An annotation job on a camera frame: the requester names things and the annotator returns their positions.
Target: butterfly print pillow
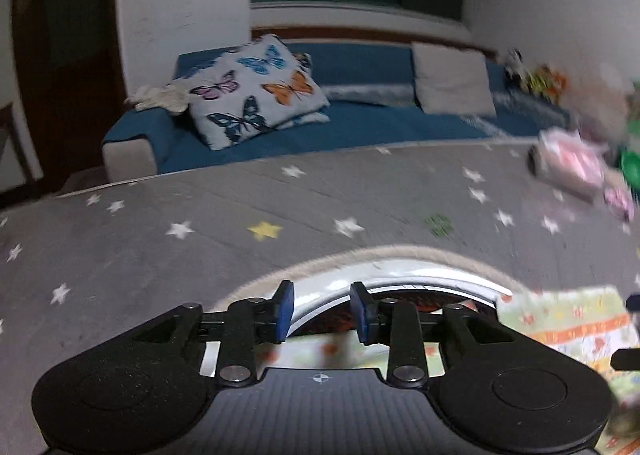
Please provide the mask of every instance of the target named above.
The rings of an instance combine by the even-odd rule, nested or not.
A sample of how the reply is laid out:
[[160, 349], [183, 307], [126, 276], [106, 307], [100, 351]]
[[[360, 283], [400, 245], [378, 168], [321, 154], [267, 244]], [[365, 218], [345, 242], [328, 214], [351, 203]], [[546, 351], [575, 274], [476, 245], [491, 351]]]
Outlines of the butterfly print pillow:
[[222, 54], [189, 78], [188, 89], [191, 117], [212, 150], [292, 127], [288, 122], [328, 104], [298, 59], [274, 35]]

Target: beige cushion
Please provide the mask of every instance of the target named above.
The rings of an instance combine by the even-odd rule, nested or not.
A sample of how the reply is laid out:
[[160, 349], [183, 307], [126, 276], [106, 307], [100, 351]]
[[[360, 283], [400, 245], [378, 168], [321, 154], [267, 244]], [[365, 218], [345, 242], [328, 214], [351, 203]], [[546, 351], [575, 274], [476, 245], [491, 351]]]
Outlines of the beige cushion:
[[425, 114], [495, 117], [484, 55], [412, 43], [415, 94]]

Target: blue sofa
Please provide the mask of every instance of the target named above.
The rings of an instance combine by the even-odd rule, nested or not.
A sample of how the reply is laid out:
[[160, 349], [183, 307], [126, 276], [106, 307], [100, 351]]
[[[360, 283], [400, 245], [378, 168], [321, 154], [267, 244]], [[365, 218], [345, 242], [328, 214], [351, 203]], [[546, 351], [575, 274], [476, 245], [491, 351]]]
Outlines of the blue sofa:
[[[307, 52], [313, 78], [320, 86], [412, 84], [408, 45], [365, 43], [295, 43], [292, 52]], [[204, 68], [225, 49], [184, 54], [175, 78]], [[396, 142], [535, 136], [551, 125], [565, 126], [568, 116], [543, 101], [542, 111], [515, 99], [504, 82], [504, 68], [487, 61], [497, 117], [427, 115], [419, 108], [394, 108], [362, 102], [333, 101], [324, 109], [326, 124], [307, 124], [260, 135], [239, 146], [211, 151], [200, 139], [188, 113], [172, 117], [162, 108], [130, 110], [108, 131], [103, 156], [112, 182], [192, 168], [310, 151]]]

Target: black circular cover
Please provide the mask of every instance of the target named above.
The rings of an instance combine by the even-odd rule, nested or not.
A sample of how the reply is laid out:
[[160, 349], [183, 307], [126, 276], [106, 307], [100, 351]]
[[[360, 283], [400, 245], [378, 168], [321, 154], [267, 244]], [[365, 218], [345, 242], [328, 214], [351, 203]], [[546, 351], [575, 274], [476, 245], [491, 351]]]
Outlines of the black circular cover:
[[446, 419], [499, 451], [563, 453], [593, 440], [611, 410], [607, 383], [589, 367], [548, 351], [537, 359], [516, 353], [514, 359], [457, 363], [437, 388]]
[[81, 355], [42, 376], [31, 406], [48, 444], [72, 453], [143, 453], [193, 427], [208, 403], [204, 378], [179, 358], [129, 354], [117, 363]]

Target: yellow star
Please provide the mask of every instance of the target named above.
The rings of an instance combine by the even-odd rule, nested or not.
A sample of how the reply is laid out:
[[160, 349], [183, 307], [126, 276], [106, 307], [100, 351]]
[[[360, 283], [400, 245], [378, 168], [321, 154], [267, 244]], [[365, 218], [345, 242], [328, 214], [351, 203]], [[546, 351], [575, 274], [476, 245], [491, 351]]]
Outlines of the yellow star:
[[267, 237], [269, 237], [270, 239], [277, 239], [278, 233], [282, 228], [280, 226], [274, 226], [273, 224], [270, 224], [263, 220], [257, 226], [253, 226], [247, 229], [254, 234], [254, 237], [258, 242], [261, 242]]

